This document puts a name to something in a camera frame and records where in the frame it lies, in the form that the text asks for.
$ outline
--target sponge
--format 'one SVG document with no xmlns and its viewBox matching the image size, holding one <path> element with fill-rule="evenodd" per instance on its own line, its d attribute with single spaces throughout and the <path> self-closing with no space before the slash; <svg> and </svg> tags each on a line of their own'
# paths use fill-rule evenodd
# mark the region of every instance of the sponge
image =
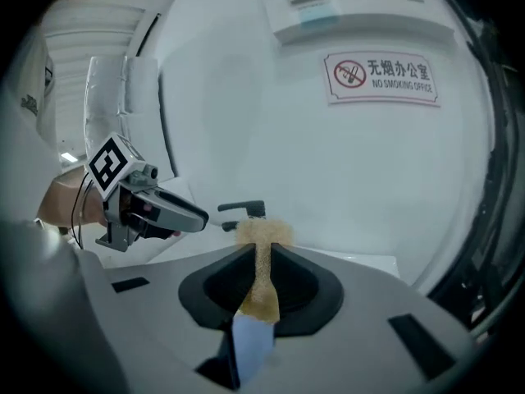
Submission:
<svg viewBox="0 0 525 394">
<path fill-rule="evenodd" d="M 250 218 L 237 225 L 239 245 L 255 244 L 255 281 L 237 314 L 250 315 L 259 321 L 279 321 L 279 299 L 270 279 L 272 243 L 292 245 L 290 225 L 281 220 Z"/>
</svg>

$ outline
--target black handle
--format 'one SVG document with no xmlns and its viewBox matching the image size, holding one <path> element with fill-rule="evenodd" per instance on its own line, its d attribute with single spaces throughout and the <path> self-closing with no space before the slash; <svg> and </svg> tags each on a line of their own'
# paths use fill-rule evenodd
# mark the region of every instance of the black handle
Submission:
<svg viewBox="0 0 525 394">
<path fill-rule="evenodd" d="M 221 204 L 217 207 L 219 212 L 225 212 L 226 210 L 232 210 L 234 208 L 245 208 L 246 214 L 249 218 L 266 218 L 266 207 L 264 201 L 262 200 L 252 200 L 252 201 L 241 201 L 239 203 L 228 203 Z M 222 230 L 224 232 L 233 231 L 237 228 L 239 222 L 224 222 L 222 223 Z"/>
</svg>

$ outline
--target white sleeve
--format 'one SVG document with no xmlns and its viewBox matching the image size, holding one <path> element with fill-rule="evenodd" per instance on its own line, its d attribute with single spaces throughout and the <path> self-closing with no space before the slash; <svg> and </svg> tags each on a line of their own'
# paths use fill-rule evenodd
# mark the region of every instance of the white sleeve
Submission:
<svg viewBox="0 0 525 394">
<path fill-rule="evenodd" d="M 25 122 L 55 151 L 55 80 L 53 60 L 42 31 L 32 27 L 23 38 L 5 75 L 5 83 L 13 93 Z"/>
<path fill-rule="evenodd" d="M 24 121 L 14 94 L 0 84 L 0 220 L 34 220 L 55 176 L 57 155 Z"/>
</svg>

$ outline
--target no smoking symbol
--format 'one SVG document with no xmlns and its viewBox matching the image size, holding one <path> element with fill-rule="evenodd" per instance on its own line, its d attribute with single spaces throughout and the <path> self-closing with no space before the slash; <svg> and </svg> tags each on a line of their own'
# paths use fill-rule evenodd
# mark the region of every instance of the no smoking symbol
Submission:
<svg viewBox="0 0 525 394">
<path fill-rule="evenodd" d="M 344 60 L 334 69 L 334 77 L 345 88 L 358 88 L 367 79 L 367 72 L 358 62 Z"/>
</svg>

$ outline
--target no smoking sign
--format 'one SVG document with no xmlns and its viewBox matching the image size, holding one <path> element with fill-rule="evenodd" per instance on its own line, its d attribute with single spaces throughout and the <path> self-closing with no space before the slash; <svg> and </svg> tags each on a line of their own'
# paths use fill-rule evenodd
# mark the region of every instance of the no smoking sign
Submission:
<svg viewBox="0 0 525 394">
<path fill-rule="evenodd" d="M 358 62 L 344 60 L 334 68 L 334 77 L 345 88 L 358 88 L 367 79 L 367 72 Z"/>
<path fill-rule="evenodd" d="M 426 56 L 399 51 L 347 51 L 322 58 L 328 103 L 397 102 L 440 106 Z"/>
</svg>

